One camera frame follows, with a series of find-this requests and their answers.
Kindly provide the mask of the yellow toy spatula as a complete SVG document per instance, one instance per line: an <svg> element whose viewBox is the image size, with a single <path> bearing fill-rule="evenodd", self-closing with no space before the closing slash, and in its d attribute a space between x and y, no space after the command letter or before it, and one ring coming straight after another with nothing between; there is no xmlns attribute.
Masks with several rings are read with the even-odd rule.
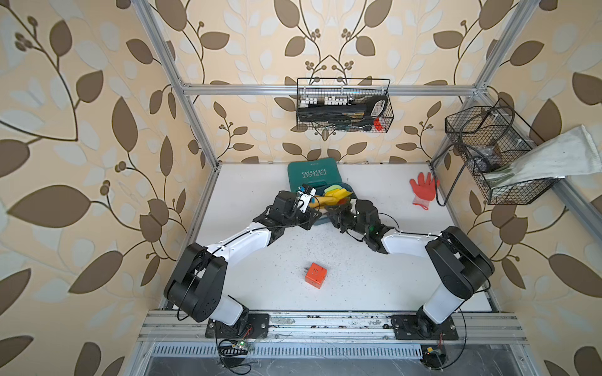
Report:
<svg viewBox="0 0 602 376"><path fill-rule="evenodd" d="M327 206L337 206L341 202L345 203L352 196L352 192L344 188L334 189L326 192L324 196L315 196L309 204L310 208L324 208Z"/></svg>

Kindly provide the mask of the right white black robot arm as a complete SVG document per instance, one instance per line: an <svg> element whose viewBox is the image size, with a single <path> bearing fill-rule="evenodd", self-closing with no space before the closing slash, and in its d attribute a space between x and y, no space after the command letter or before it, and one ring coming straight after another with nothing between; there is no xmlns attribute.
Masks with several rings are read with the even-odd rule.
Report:
<svg viewBox="0 0 602 376"><path fill-rule="evenodd" d="M408 233L389 227L368 200L326 208L332 225L342 233L354 231L373 252L428 258L440 277L430 299L416 312L417 324L435 328L443 324L465 301L489 285L495 272L492 260L458 227L438 235Z"/></svg>

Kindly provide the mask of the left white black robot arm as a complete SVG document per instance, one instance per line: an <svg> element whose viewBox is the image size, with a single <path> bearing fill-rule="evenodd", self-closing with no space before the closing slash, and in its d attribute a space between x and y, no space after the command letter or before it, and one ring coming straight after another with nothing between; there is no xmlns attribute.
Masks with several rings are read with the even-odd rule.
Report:
<svg viewBox="0 0 602 376"><path fill-rule="evenodd" d="M269 247L289 228L310 230L321 217L310 207L315 198L315 188L307 184L295 193L280 191L241 232L210 245L189 244L165 287L167 301L197 322L210 319L228 327L245 326L248 308L224 294L228 268Z"/></svg>

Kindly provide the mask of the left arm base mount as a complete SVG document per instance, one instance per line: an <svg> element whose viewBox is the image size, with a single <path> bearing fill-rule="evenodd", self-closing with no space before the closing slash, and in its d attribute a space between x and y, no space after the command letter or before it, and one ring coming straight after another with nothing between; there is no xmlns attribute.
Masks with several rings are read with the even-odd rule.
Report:
<svg viewBox="0 0 602 376"><path fill-rule="evenodd" d="M270 315L267 313L243 313L234 326L209 319L205 337L213 339L266 338L269 324Z"/></svg>

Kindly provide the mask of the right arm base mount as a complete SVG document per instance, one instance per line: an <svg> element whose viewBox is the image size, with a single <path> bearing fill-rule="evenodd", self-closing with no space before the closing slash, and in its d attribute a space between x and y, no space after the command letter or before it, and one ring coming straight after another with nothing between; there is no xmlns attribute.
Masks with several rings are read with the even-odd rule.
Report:
<svg viewBox="0 0 602 376"><path fill-rule="evenodd" d="M434 324L427 316L415 314L393 315L390 318L390 327L398 341L456 341L459 334L456 324L450 316L441 324Z"/></svg>

